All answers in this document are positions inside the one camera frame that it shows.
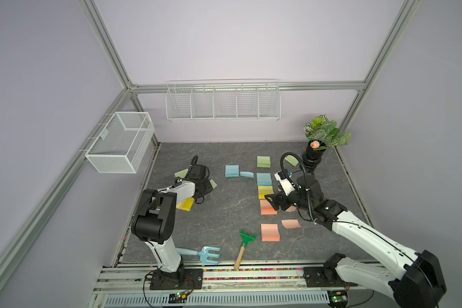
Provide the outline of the light blue memo pad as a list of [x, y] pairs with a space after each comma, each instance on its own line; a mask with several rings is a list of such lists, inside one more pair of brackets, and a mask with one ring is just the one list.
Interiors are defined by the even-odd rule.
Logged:
[[238, 165], [226, 165], [225, 166], [225, 176], [226, 177], [239, 177], [240, 171]]

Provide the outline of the torn green memo page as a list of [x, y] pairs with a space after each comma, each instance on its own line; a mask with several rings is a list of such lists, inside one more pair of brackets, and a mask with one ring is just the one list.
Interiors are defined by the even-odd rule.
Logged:
[[284, 160], [294, 167], [299, 164], [299, 160], [292, 155], [287, 155]]

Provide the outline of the pink memo pad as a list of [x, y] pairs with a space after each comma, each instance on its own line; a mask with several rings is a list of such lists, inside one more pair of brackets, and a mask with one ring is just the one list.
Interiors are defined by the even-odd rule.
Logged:
[[261, 215], [276, 215], [277, 211], [267, 200], [260, 200]]
[[278, 242], [280, 241], [280, 233], [278, 224], [262, 224], [261, 239], [263, 242]]

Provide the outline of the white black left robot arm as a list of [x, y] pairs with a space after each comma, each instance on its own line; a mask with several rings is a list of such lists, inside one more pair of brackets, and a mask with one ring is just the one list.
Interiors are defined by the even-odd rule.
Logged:
[[204, 199], [212, 192], [210, 170], [201, 164], [191, 164], [183, 178], [161, 189], [145, 189], [137, 204], [131, 232], [153, 252], [162, 275], [180, 278], [184, 271], [172, 234], [175, 228], [177, 205], [187, 199]]

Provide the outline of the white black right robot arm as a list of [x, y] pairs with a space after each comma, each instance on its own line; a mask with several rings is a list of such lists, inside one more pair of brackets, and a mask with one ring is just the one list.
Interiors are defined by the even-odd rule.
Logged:
[[339, 202], [323, 196], [312, 176], [292, 181], [287, 173], [275, 174], [278, 193], [265, 199], [275, 210], [291, 207], [304, 211], [307, 220], [351, 241], [375, 258], [380, 266], [332, 255], [323, 265], [326, 281], [344, 281], [377, 291], [399, 307], [438, 307], [447, 286], [436, 255], [419, 253], [369, 226]]

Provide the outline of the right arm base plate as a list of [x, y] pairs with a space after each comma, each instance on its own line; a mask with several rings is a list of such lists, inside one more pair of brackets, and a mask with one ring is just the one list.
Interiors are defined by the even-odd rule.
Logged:
[[352, 286], [345, 282], [334, 269], [308, 266], [303, 268], [303, 272], [307, 287], [343, 287], [348, 290]]

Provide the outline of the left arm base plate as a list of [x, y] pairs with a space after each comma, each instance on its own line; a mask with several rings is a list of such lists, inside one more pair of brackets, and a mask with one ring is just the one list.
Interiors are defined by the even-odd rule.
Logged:
[[201, 290], [204, 281], [202, 269], [180, 268], [174, 273], [155, 270], [150, 279], [151, 290]]

